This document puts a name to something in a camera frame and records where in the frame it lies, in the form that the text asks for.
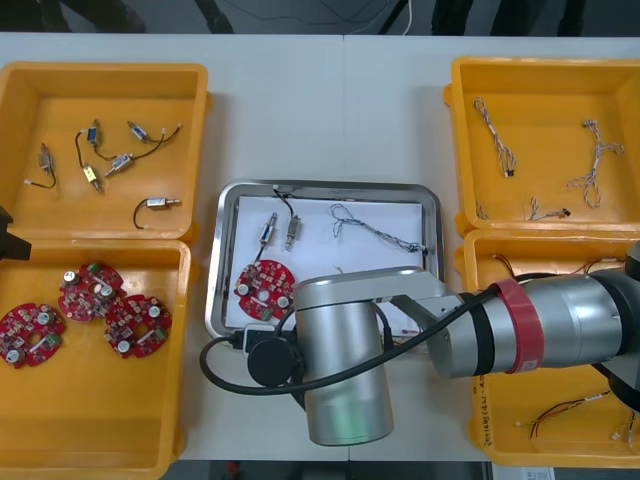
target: red circuit board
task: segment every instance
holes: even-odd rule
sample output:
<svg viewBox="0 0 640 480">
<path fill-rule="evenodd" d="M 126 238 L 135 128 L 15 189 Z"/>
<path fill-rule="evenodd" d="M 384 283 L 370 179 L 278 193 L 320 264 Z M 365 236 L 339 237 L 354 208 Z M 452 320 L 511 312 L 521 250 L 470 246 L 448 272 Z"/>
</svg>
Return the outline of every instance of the red circuit board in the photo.
<svg viewBox="0 0 640 480">
<path fill-rule="evenodd" d="M 60 310 L 72 320 L 86 323 L 96 317 L 105 318 L 113 301 L 127 294 L 122 289 L 124 281 L 120 274 L 107 265 L 82 265 L 75 274 L 75 283 L 62 283 L 62 296 L 58 298 Z M 111 298 L 100 294 L 105 286 L 113 289 Z"/>
<path fill-rule="evenodd" d="M 293 305 L 295 281 L 293 274 L 281 263 L 274 260 L 260 260 L 245 267 L 236 282 L 234 293 L 240 297 L 238 302 L 240 308 L 251 318 L 264 322 L 271 317 L 282 320 Z M 285 297 L 288 305 L 278 306 L 280 297 Z"/>
<path fill-rule="evenodd" d="M 46 314 L 42 323 L 38 319 L 39 314 Z M 64 322 L 49 305 L 25 303 L 15 307 L 0 320 L 0 355 L 14 368 L 40 365 L 60 348 L 60 335 L 65 328 Z"/>
<path fill-rule="evenodd" d="M 171 313 L 155 297 L 132 295 L 114 300 L 107 314 L 107 325 L 104 337 L 116 353 L 122 358 L 131 355 L 142 358 L 167 341 Z"/>
</svg>

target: yellow plastic bin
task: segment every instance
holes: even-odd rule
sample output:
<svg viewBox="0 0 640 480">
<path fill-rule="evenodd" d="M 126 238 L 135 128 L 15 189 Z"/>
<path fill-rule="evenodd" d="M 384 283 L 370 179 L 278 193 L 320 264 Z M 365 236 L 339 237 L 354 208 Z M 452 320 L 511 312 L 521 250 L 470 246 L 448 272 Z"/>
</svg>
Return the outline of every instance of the yellow plastic bin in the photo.
<svg viewBox="0 0 640 480">
<path fill-rule="evenodd" d="M 464 57 L 453 63 L 452 78 L 444 98 L 455 139 L 461 234 L 475 228 L 640 231 L 640 61 Z M 476 97 L 516 156 L 514 177 L 499 166 Z M 599 208 L 585 203 L 583 188 L 567 186 L 594 163 L 596 140 L 585 120 L 598 121 L 604 143 L 625 149 L 602 156 Z M 571 215 L 528 221 L 531 197 L 539 213 L 566 208 Z M 478 216 L 476 202 L 488 219 Z"/>
<path fill-rule="evenodd" d="M 626 249 L 638 239 L 640 235 L 624 233 L 475 230 L 466 236 L 463 249 L 456 252 L 456 267 L 465 278 L 466 288 L 475 291 L 508 276 L 495 254 L 506 257 L 516 274 L 571 273 L 603 257 L 624 258 Z M 600 262 L 591 271 L 615 265 L 613 261 Z M 640 434 L 631 443 L 625 440 L 621 430 L 630 421 L 631 410 L 613 395 L 542 422 L 539 435 L 529 438 L 530 422 L 548 408 L 609 389 L 593 367 L 485 375 L 474 377 L 472 385 L 469 435 L 495 463 L 640 467 Z M 614 438 L 616 433 L 622 433 L 622 438 Z"/>
<path fill-rule="evenodd" d="M 0 365 L 0 478 L 156 479 L 183 447 L 177 430 L 191 254 L 175 240 L 32 241 L 29 262 L 0 264 L 0 312 L 55 306 L 67 270 L 102 261 L 127 294 L 155 295 L 173 315 L 154 354 L 123 360 L 105 322 L 65 319 L 56 354 L 37 367 Z"/>
<path fill-rule="evenodd" d="M 192 217 L 198 185 L 205 116 L 211 101 L 207 71 L 191 64 L 9 64 L 0 72 L 0 205 L 14 218 L 11 232 L 28 238 L 138 238 L 193 240 Z M 111 161 L 100 158 L 82 135 L 82 159 L 104 180 L 104 194 L 87 182 L 74 137 L 97 119 L 101 152 L 140 155 L 143 144 L 127 121 L 156 139 L 161 129 L 180 132 L 147 158 L 108 179 Z M 38 166 L 41 144 L 51 151 L 57 185 Z M 133 210 L 146 197 L 180 199 L 161 212 L 142 209 L 138 230 Z"/>
</svg>

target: electronic component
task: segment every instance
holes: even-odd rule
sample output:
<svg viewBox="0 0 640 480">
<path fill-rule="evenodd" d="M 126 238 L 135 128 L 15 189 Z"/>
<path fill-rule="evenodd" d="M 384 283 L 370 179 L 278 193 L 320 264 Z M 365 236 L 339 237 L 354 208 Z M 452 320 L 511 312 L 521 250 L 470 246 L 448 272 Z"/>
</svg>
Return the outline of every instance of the electronic component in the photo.
<svg viewBox="0 0 640 480">
<path fill-rule="evenodd" d="M 129 128 L 131 129 L 133 134 L 142 143 L 147 143 L 147 141 L 149 141 L 149 136 L 147 135 L 147 132 L 145 132 L 144 129 L 140 125 L 136 125 L 132 121 L 127 121 L 127 125 L 129 125 Z"/>
<path fill-rule="evenodd" d="M 113 302 L 126 296 L 123 283 L 120 274 L 107 265 L 82 265 L 77 272 L 64 274 L 58 306 L 64 315 L 78 322 L 106 318 Z"/>
<path fill-rule="evenodd" d="M 155 297 L 116 298 L 106 319 L 105 339 L 122 358 L 146 357 L 169 337 L 171 314 Z"/>
<path fill-rule="evenodd" d="M 294 215 L 289 219 L 289 226 L 287 227 L 287 240 L 284 243 L 284 249 L 289 251 L 293 246 L 293 241 L 298 234 L 298 226 L 300 225 L 300 217 Z"/>
<path fill-rule="evenodd" d="M 38 167 L 40 167 L 40 169 L 47 175 L 51 175 L 51 178 L 53 180 L 51 185 L 43 185 L 42 183 L 34 182 L 33 180 L 30 180 L 28 178 L 25 179 L 24 183 L 27 185 L 33 185 L 34 187 L 47 189 L 55 187 L 57 179 L 56 172 L 53 168 L 53 159 L 51 158 L 51 152 L 49 152 L 49 149 L 44 143 L 40 145 L 40 153 L 38 154 Z"/>
<path fill-rule="evenodd" d="M 142 200 L 136 208 L 133 209 L 133 225 L 138 230 L 149 228 L 149 225 L 138 225 L 136 220 L 138 212 L 142 207 L 147 207 L 150 210 L 164 210 L 170 208 L 172 205 L 180 205 L 182 203 L 179 199 L 171 199 L 167 197 L 149 197 Z"/>
<path fill-rule="evenodd" d="M 129 168 L 133 164 L 133 153 L 123 153 L 121 155 L 116 155 L 116 159 L 113 161 L 111 168 L 107 170 L 104 174 L 105 177 L 109 177 L 117 172 L 122 172 L 123 170 Z"/>
<path fill-rule="evenodd" d="M 280 193 L 280 190 L 278 189 L 278 185 L 273 186 L 273 193 L 275 193 L 276 197 L 282 200 L 284 204 L 287 206 L 287 208 L 289 209 L 289 225 L 287 226 L 287 238 L 284 242 L 284 249 L 287 251 L 290 251 L 291 247 L 293 246 L 294 240 L 298 236 L 298 230 L 300 226 L 300 217 L 296 215 L 295 212 L 293 211 L 293 207 L 287 200 L 287 197 L 282 193 Z"/>
<path fill-rule="evenodd" d="M 273 231 L 276 228 L 277 220 L 278 220 L 278 214 L 273 212 L 271 214 L 271 218 L 269 218 L 267 223 L 264 224 L 264 227 L 262 227 L 262 233 L 260 234 L 260 239 L 259 239 L 260 250 L 258 250 L 258 254 L 256 255 L 256 258 L 253 261 L 253 263 L 256 263 L 258 260 L 260 260 L 260 257 L 262 256 L 262 252 L 264 251 L 264 247 L 266 247 L 267 244 L 269 243 L 269 240 L 271 240 Z"/>
<path fill-rule="evenodd" d="M 49 305 L 19 305 L 0 320 L 0 357 L 14 368 L 40 365 L 56 353 L 64 331 Z"/>
<path fill-rule="evenodd" d="M 94 120 L 89 129 L 87 130 L 87 142 L 93 148 L 97 148 L 100 146 L 100 130 L 98 129 L 99 124 L 98 120 Z"/>
<path fill-rule="evenodd" d="M 96 171 L 93 167 L 91 165 L 84 165 L 82 167 L 82 171 L 84 172 L 84 176 L 87 178 L 87 182 L 93 185 L 93 188 L 95 188 L 98 193 L 102 193 L 102 185 L 100 184 L 98 175 L 96 175 Z"/>
<path fill-rule="evenodd" d="M 281 263 L 259 260 L 242 271 L 234 293 L 240 297 L 238 304 L 247 315 L 266 322 L 271 317 L 284 317 L 293 303 L 294 283 L 293 274 Z"/>
</svg>

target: red ring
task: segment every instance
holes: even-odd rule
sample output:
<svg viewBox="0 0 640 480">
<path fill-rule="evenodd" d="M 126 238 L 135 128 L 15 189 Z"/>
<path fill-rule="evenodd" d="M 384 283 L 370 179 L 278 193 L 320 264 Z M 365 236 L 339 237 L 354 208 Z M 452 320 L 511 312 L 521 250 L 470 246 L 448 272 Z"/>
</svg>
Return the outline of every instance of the red ring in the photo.
<svg viewBox="0 0 640 480">
<path fill-rule="evenodd" d="M 544 358 L 544 331 L 540 317 L 529 295 L 513 278 L 495 282 L 500 289 L 516 334 L 516 361 L 506 373 L 529 372 L 542 364 Z"/>
</svg>

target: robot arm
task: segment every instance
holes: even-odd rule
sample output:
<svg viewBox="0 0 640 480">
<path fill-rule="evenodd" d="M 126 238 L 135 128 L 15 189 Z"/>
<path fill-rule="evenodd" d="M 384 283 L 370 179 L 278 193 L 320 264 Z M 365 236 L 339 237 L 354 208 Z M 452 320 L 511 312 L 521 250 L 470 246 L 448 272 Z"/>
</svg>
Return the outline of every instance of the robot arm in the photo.
<svg viewBox="0 0 640 480">
<path fill-rule="evenodd" d="M 496 282 L 478 295 L 455 295 L 413 267 L 308 280 L 294 291 L 295 340 L 263 340 L 248 359 L 251 373 L 252 365 L 286 357 L 280 364 L 291 372 L 295 365 L 303 383 L 267 385 L 253 374 L 269 388 L 225 382 L 206 364 L 221 339 L 203 350 L 200 364 L 210 381 L 234 393 L 305 393 L 309 435 L 321 445 L 370 442 L 393 431 L 383 364 L 425 340 L 445 378 L 593 364 L 622 402 L 640 410 L 640 244 L 624 269 L 536 277 Z M 373 302 L 387 301 L 424 331 L 383 353 Z"/>
</svg>

